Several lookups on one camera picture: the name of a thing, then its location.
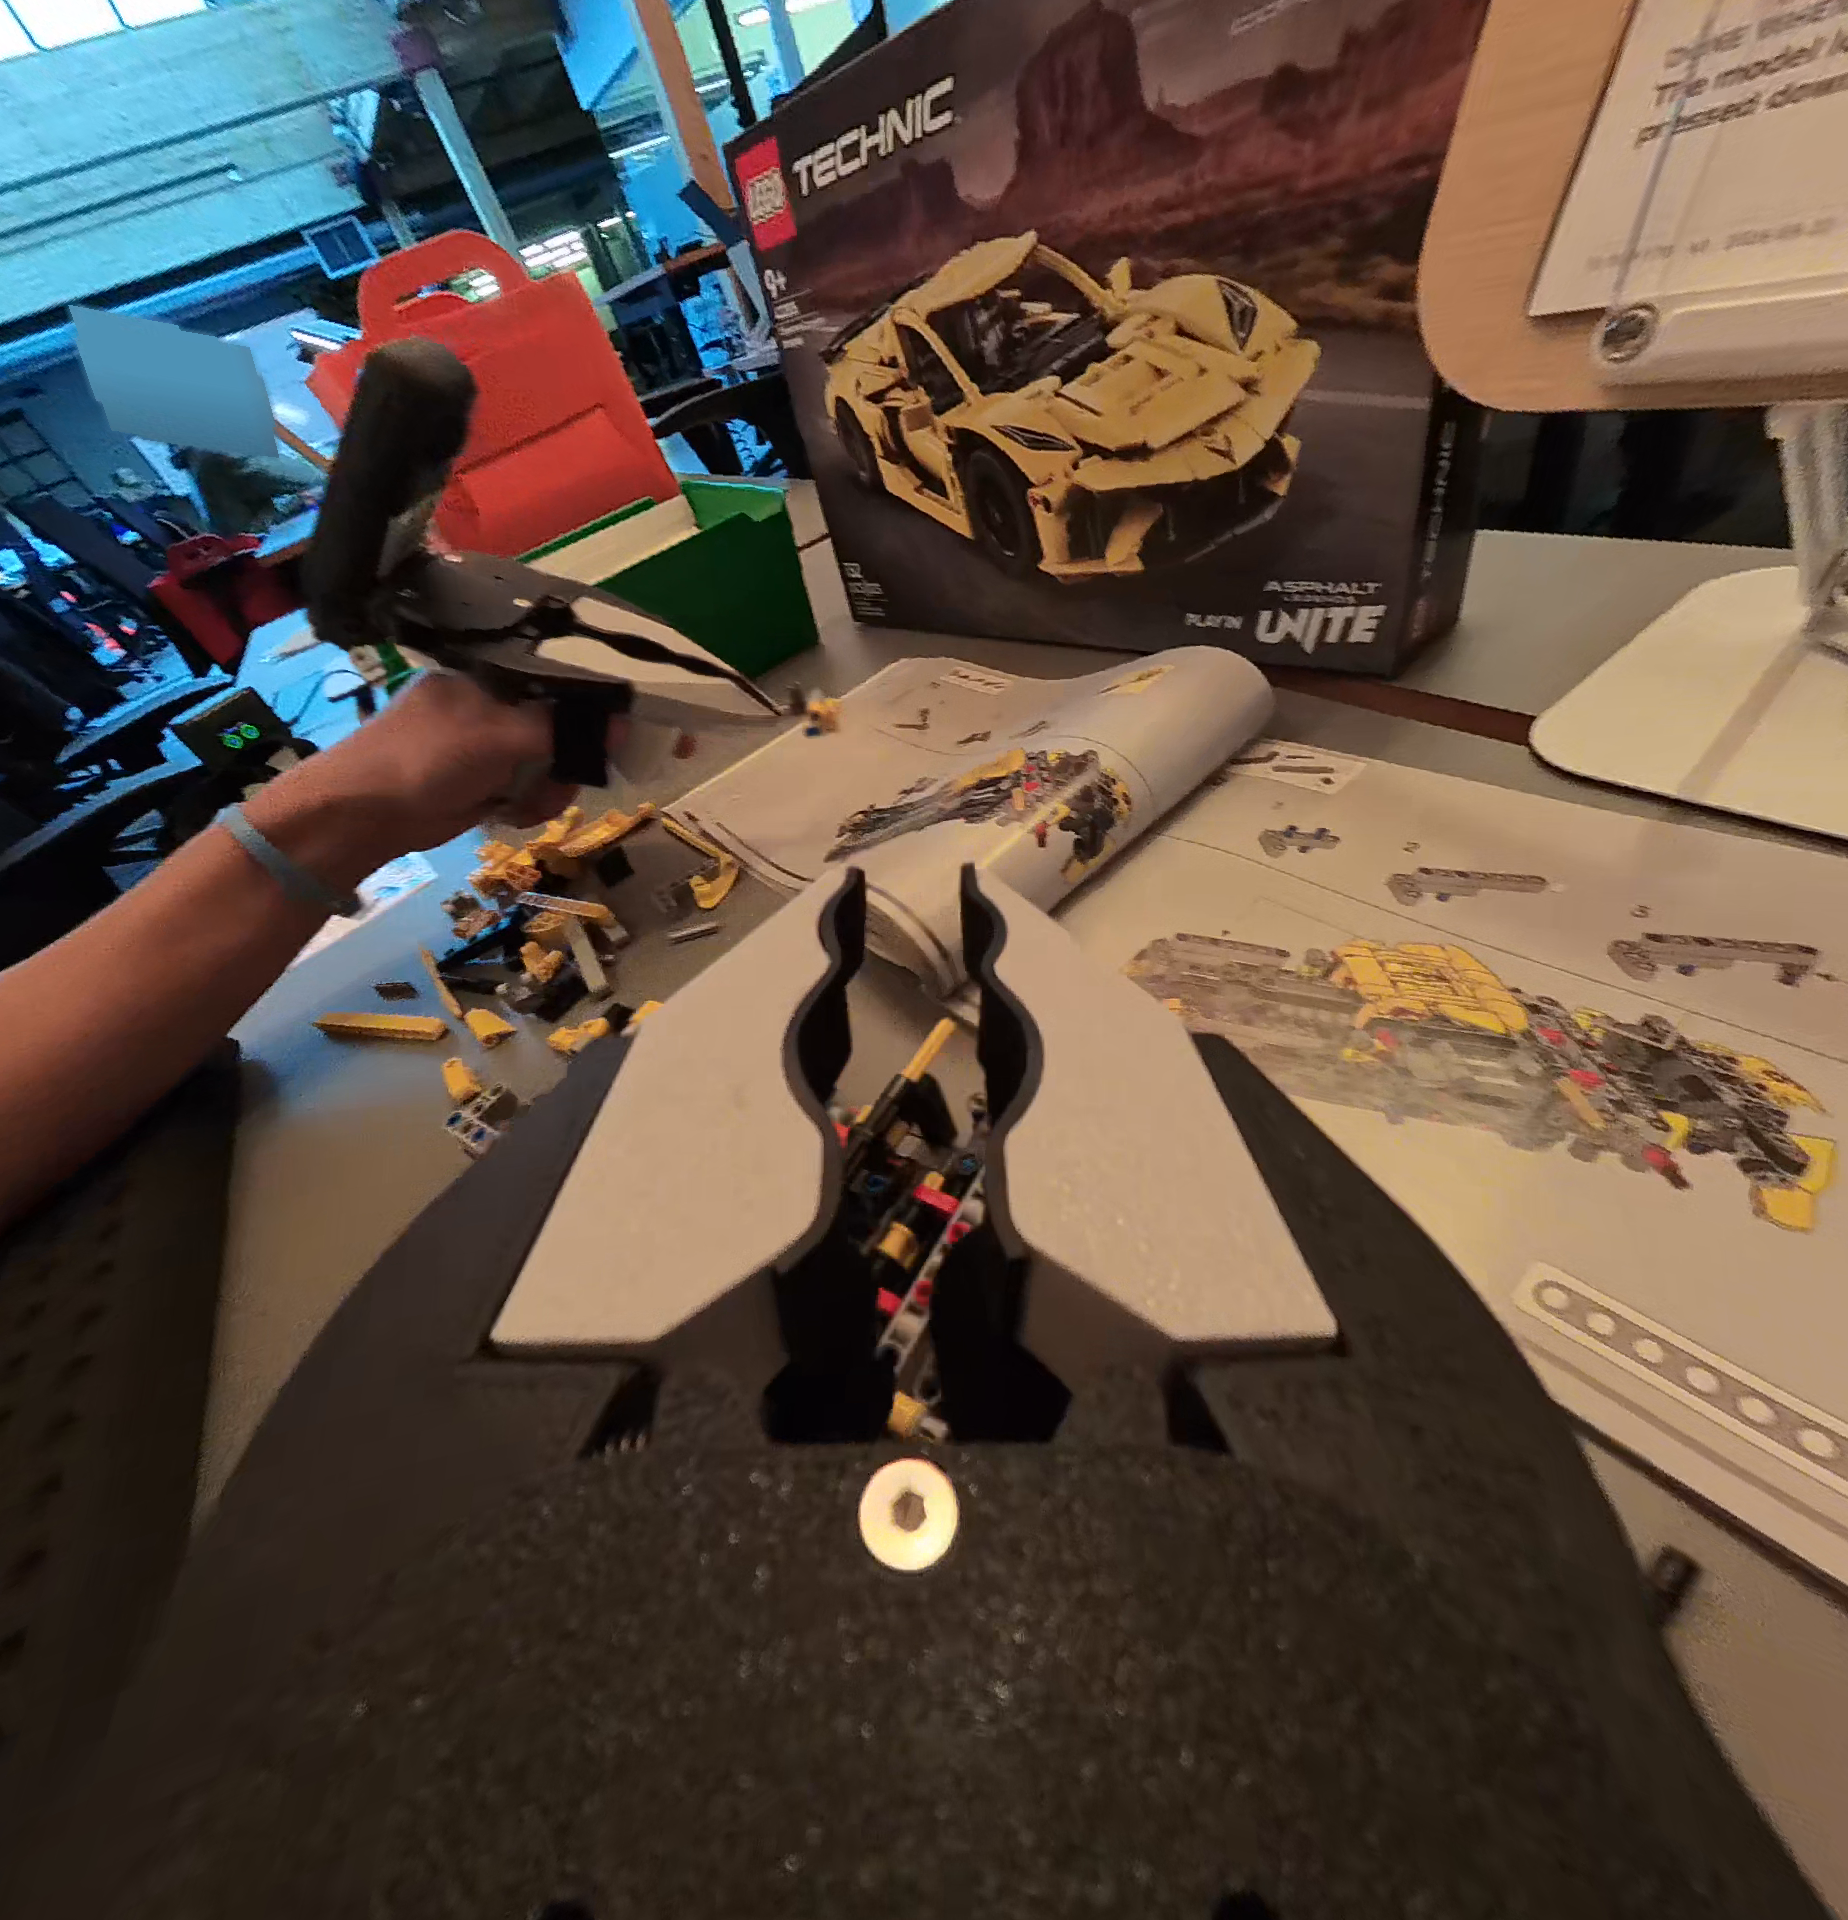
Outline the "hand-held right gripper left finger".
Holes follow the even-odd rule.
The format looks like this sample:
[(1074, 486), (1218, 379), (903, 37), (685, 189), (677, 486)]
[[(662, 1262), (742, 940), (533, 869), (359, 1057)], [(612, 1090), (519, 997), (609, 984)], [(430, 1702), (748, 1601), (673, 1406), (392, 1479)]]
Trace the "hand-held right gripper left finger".
[(639, 1023), (496, 1313), (496, 1354), (870, 1374), (828, 1117), (862, 929), (862, 872), (837, 867)]

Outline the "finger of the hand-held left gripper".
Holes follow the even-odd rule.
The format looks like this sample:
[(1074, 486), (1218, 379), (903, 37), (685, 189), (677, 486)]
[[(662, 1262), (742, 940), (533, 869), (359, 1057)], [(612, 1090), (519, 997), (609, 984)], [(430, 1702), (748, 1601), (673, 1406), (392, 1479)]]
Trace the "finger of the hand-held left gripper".
[(775, 727), (785, 712), (745, 675), (697, 675), (697, 673), (623, 673), (629, 715), (658, 729), (745, 729)]
[(558, 694), (629, 707), (623, 673), (745, 675), (681, 629), (629, 602), (603, 593), (572, 598), (544, 593), (540, 598), (540, 675)]

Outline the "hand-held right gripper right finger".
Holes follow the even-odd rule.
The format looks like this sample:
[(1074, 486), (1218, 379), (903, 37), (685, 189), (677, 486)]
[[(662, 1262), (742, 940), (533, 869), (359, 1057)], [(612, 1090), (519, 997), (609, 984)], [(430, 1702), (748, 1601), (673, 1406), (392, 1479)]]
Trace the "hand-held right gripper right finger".
[(1066, 1388), (1328, 1354), (1341, 1322), (1184, 1023), (974, 863), (961, 927), (1008, 1344)]

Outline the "yellow black brick car model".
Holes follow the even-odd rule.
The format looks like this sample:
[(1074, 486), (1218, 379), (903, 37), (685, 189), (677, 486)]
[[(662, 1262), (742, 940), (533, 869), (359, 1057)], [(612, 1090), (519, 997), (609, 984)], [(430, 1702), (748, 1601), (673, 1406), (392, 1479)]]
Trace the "yellow black brick car model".
[(984, 1221), (989, 1097), (953, 1105), (936, 1068), (961, 1019), (938, 1019), (876, 1099), (831, 1097), (843, 1150), (843, 1227), (872, 1286), (872, 1354), (887, 1374), (887, 1433), (947, 1442), (936, 1356), (945, 1262)]

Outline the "pile of yellow bricks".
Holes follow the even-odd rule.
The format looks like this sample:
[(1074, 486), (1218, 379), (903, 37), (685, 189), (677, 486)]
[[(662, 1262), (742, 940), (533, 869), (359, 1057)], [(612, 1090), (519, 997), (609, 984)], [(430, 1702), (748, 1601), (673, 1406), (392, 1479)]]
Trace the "pile of yellow bricks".
[(572, 804), (458, 860), (403, 858), (304, 952), (321, 995), (304, 1043), (398, 1054), (405, 1087), (427, 1087), (443, 1135), (481, 1158), (547, 1068), (653, 1010), (662, 959), (742, 927), (742, 877), (704, 826), (658, 804)]

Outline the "person's left forearm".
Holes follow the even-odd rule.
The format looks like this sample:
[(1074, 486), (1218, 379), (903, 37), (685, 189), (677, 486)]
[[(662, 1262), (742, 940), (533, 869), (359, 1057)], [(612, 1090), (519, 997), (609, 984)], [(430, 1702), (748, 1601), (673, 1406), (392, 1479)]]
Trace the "person's left forearm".
[(174, 1090), (326, 923), (215, 826), (0, 973), (0, 1231)]

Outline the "grey desk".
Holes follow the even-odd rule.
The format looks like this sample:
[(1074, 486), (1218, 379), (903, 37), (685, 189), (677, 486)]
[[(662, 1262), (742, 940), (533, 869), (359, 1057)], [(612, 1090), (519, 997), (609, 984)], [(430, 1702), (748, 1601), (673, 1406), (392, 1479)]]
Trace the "grey desk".
[[(1279, 732), (1318, 749), (1649, 813), (1546, 774), (1527, 729), (1521, 715), (1416, 687), (1286, 675), (1279, 694)], [(416, 1046), (350, 1054), (321, 1040), (310, 1015), (368, 1006), (379, 979), (422, 983), (414, 952), (443, 923), (438, 902), (470, 848), (432, 851), (427, 889), (383, 899), (361, 927), (310, 946), (237, 1024), (244, 1119), (192, 1525), (370, 1258), (463, 1169)], [(1581, 1445), (1639, 1562), (1658, 1550), (1698, 1562), (1670, 1652), (1823, 1902), (1848, 1916), (1848, 1594), (1633, 1452), (1587, 1426)]]

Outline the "person's left hand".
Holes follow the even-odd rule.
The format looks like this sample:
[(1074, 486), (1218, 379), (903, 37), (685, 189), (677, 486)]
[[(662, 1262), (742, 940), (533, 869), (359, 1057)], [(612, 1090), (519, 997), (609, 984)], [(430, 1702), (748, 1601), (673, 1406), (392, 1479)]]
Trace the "person's left hand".
[(244, 815), (304, 877), (347, 890), (477, 826), (531, 829), (577, 802), (550, 776), (550, 722), (461, 675), (427, 673), (336, 746), (258, 789)]

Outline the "green plastic bin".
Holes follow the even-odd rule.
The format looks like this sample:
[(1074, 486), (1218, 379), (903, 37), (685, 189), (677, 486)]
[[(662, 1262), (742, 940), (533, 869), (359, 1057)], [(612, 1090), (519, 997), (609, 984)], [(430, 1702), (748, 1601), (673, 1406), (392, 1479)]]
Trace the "green plastic bin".
[[(816, 614), (800, 577), (791, 510), (780, 491), (748, 484), (681, 479), (679, 491), (693, 497), (697, 536), (609, 583), (572, 577), (586, 538), (658, 502), (637, 502), (577, 536), (509, 562), (612, 593), (681, 629), (760, 687), (771, 670), (816, 644)], [(430, 543), (438, 550), (461, 550), (438, 538), (437, 525)]]

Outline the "white paper stack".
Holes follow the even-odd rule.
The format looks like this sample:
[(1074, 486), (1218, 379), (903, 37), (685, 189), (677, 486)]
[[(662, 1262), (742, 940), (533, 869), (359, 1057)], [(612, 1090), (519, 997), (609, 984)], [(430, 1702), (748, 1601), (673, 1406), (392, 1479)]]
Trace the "white paper stack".
[(586, 577), (589, 583), (609, 583), (623, 571), (658, 559), (677, 544), (685, 544), (697, 536), (697, 518), (693, 497), (681, 491), (642, 508), (637, 515), (623, 515), (602, 527), (584, 544), (584, 559), (572, 562), (572, 577)]

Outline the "red felt bag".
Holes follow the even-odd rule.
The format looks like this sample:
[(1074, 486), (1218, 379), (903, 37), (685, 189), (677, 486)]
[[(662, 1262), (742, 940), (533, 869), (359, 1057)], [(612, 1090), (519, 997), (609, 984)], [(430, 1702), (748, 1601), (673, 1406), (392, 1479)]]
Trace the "red felt bag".
[(432, 518), (444, 544), (522, 559), (679, 479), (577, 275), (531, 278), (481, 230), (444, 230), (361, 271), (359, 339), (304, 383), (344, 425), (370, 350), (430, 339), (481, 400)]

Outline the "black device green lights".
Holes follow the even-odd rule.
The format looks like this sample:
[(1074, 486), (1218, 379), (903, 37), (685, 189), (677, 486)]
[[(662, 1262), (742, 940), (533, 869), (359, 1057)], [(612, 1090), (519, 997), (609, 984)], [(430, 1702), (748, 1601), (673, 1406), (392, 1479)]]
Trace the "black device green lights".
[(289, 768), (298, 768), (310, 746), (289, 732), (288, 721), (249, 687), (231, 687), (180, 712), (167, 735), (192, 759), (239, 797)]

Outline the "open instruction booklet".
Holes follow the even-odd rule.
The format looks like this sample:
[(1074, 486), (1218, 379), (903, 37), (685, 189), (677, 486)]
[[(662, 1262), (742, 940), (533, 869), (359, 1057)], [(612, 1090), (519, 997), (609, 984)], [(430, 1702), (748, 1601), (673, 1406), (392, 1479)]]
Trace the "open instruction booklet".
[(1848, 1585), (1848, 863), (1279, 740), (1243, 662), (949, 659), (669, 804), (965, 997), (993, 867), (1243, 1051), (1583, 1425)]

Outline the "toy car set box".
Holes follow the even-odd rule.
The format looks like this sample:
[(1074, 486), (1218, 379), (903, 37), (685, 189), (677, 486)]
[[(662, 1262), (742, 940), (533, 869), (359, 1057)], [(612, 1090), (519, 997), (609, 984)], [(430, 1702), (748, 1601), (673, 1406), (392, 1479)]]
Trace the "toy car set box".
[(1487, 4), (945, 4), (725, 146), (850, 614), (1388, 678), (1482, 411), (1417, 260)]

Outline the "printed instruction sheet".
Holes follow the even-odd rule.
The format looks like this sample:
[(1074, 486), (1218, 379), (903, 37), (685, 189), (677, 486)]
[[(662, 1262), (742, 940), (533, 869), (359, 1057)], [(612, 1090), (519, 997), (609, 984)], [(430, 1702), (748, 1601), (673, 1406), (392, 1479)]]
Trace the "printed instruction sheet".
[(1848, 278), (1848, 4), (1633, 4), (1530, 318)]

